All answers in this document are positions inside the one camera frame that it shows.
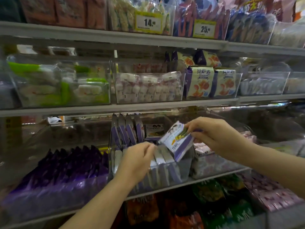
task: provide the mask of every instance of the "white shelf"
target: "white shelf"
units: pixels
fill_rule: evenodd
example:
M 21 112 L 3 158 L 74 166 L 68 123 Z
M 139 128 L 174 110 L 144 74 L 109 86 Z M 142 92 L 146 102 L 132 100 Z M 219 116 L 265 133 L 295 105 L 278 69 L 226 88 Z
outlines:
M 188 106 L 239 106 L 240 104 L 254 103 L 259 101 L 279 101 L 305 98 L 305 94 L 283 94 L 283 95 L 261 95 L 261 96 L 240 96 L 230 99 L 212 99 L 212 100 L 190 100 L 160 103 L 144 104 L 112 104 L 98 106 L 80 106 L 80 107 L 58 107 L 58 108 L 24 108 L 0 110 L 0 117 L 13 116 L 33 116 L 33 115 L 64 115 L 64 114 L 94 114 L 94 113 L 115 113 L 142 110 L 157 110 L 170 108 L 184 108 Z
M 243 168 L 243 169 L 238 169 L 238 170 L 235 170 L 235 171 L 230 171 L 230 172 L 227 172 L 227 173 L 222 173 L 222 174 L 218 174 L 218 175 L 214 175 L 214 176 L 211 176 L 211 177 L 206 177 L 206 178 L 202 178 L 202 179 L 198 179 L 198 180 L 194 180 L 193 178 L 189 177 L 188 181 L 186 181 L 185 183 L 175 185 L 175 186 L 170 186 L 170 187 L 155 190 L 155 191 L 151 191 L 151 192 L 146 192 L 146 193 L 143 193 L 143 194 L 137 194 L 137 195 L 134 195 L 134 196 L 130 196 L 130 197 L 127 197 L 125 199 L 125 201 L 131 200 L 131 199 L 134 199 L 134 198 L 143 197 L 143 196 L 150 195 L 150 194 L 155 194 L 155 193 L 171 190 L 171 189 L 176 189 L 176 188 L 179 188 L 179 187 L 182 187 L 182 186 L 187 186 L 187 185 L 191 185 L 191 184 L 198 183 L 198 182 L 201 182 L 201 181 L 206 181 L 206 180 L 209 180 L 209 179 L 212 179 L 212 178 L 222 177 L 222 176 L 225 176 L 225 175 L 228 175 L 228 174 L 238 173 L 238 172 L 242 172 L 242 171 L 246 171 L 246 170 L 250 170 L 250 168 L 246 167 L 246 168 Z M 31 225 L 31 224 L 34 224 L 34 223 L 44 222 L 44 221 L 47 221 L 47 220 L 50 220 L 50 219 L 55 219 L 55 218 L 59 218 L 59 217 L 62 217 L 62 216 L 75 214 L 77 211 L 79 211 L 79 209 L 63 212 L 63 213 L 60 213 L 60 214 L 50 215 L 50 216 L 42 217 L 42 218 L 39 218 L 39 219 L 33 219 L 33 220 L 29 220 L 29 221 L 22 222 L 22 223 L 12 223 L 12 224 L 8 224 L 6 226 L 0 227 L 0 229 L 13 229 L 13 228 L 18 228 L 18 227 L 24 227 L 26 225 Z
M 305 49 L 303 48 L 12 22 L 0 22 L 0 35 L 84 42 L 123 43 L 132 45 L 201 48 L 233 52 L 305 56 Z

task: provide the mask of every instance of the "orange package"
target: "orange package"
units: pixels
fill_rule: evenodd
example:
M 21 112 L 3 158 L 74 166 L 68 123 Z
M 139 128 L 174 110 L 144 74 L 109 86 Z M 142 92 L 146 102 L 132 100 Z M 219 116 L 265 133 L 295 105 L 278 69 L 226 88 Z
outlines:
M 171 216 L 170 229 L 204 229 L 201 217 L 198 212 L 188 216 Z
M 107 2 L 88 0 L 88 28 L 106 30 Z
M 154 221 L 159 217 L 159 208 L 155 195 L 148 195 L 127 201 L 126 212 L 130 225 L 144 221 Z
M 85 0 L 55 0 L 58 25 L 86 27 Z
M 54 25 L 54 0 L 20 0 L 28 23 Z

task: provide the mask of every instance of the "pink snack bag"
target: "pink snack bag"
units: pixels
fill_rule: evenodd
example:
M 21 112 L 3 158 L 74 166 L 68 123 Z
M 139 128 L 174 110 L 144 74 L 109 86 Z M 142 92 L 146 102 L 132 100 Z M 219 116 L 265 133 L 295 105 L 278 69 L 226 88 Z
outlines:
M 106 30 L 107 2 L 88 0 L 88 28 Z
M 86 27 L 85 0 L 55 0 L 58 25 Z
M 28 23 L 56 23 L 54 0 L 20 0 Z

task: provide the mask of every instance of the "hand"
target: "hand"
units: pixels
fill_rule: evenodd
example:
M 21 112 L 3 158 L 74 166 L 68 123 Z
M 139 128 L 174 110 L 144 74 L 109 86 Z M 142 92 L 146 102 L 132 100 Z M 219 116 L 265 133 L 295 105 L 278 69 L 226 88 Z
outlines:
M 150 167 L 156 146 L 149 142 L 136 144 L 127 149 L 117 169 L 116 178 L 130 189 L 143 180 Z
M 241 155 L 254 145 L 225 120 L 198 117 L 185 124 L 188 133 L 200 142 L 205 143 L 216 154 L 228 160 L 239 162 Z

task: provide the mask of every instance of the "person's left hand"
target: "person's left hand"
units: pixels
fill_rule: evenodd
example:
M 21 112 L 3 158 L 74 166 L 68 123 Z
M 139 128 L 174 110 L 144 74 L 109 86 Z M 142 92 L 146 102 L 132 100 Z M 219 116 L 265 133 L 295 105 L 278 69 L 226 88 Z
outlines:
M 115 178 L 125 182 L 132 189 L 145 177 L 155 149 L 156 146 L 149 142 L 128 147 L 117 169 Z

